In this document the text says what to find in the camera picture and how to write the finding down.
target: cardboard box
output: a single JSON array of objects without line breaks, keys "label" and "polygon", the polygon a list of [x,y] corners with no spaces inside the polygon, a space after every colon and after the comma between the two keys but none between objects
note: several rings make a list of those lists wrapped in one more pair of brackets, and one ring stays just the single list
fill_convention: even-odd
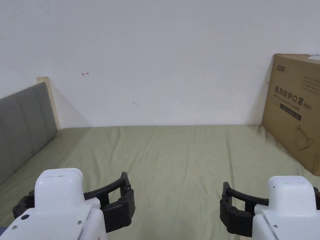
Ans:
[{"label": "cardboard box", "polygon": [[320,176],[320,60],[309,57],[274,55],[262,125]]}]

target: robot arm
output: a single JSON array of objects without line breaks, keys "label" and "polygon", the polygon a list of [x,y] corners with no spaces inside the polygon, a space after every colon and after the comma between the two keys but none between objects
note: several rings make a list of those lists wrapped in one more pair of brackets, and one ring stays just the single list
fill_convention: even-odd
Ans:
[{"label": "robot arm", "polygon": [[[1,235],[5,239],[106,240],[107,232],[131,224],[134,193],[123,172],[115,182],[83,193],[79,169],[51,169],[38,178],[35,190],[13,207],[14,222]],[[121,197],[108,194],[120,188]]]},{"label": "robot arm", "polygon": [[[317,239],[318,189],[302,176],[275,176],[268,186],[270,199],[240,193],[223,183],[220,219],[227,231],[254,240]],[[244,211],[232,206],[232,197],[245,202]]]}]

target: green bed sheet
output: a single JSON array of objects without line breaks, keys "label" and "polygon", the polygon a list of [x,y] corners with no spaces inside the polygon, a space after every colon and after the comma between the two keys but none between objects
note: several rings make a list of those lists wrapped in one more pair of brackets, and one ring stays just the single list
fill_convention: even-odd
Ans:
[{"label": "green bed sheet", "polygon": [[[302,175],[320,187],[320,177],[258,125],[68,128],[0,186],[0,227],[14,220],[12,207],[42,171],[68,167],[83,172],[84,191],[128,172],[136,212],[110,240],[240,239],[219,219],[224,181],[259,197],[268,197],[267,181],[275,175]],[[119,197],[115,191],[110,201]]]}]

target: bed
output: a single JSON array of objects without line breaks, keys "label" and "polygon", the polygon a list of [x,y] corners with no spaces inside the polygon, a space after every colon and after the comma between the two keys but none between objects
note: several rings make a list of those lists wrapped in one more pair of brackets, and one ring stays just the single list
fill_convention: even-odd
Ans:
[{"label": "bed", "polygon": [[[83,172],[84,191],[128,172],[136,211],[132,224],[109,233],[110,240],[245,239],[229,234],[219,219],[224,181],[260,197],[268,197],[267,181],[274,175],[302,175],[320,187],[320,178],[260,125],[57,128],[0,185],[0,227],[13,221],[12,207],[42,171],[66,167]],[[119,196],[113,192],[110,201]],[[244,209],[241,201],[234,205]]]}]

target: gray headboard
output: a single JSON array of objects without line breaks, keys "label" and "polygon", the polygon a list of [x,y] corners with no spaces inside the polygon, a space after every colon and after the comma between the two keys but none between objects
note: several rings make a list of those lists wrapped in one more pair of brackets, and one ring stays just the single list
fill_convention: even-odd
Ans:
[{"label": "gray headboard", "polygon": [[0,99],[0,184],[57,132],[44,82]]}]

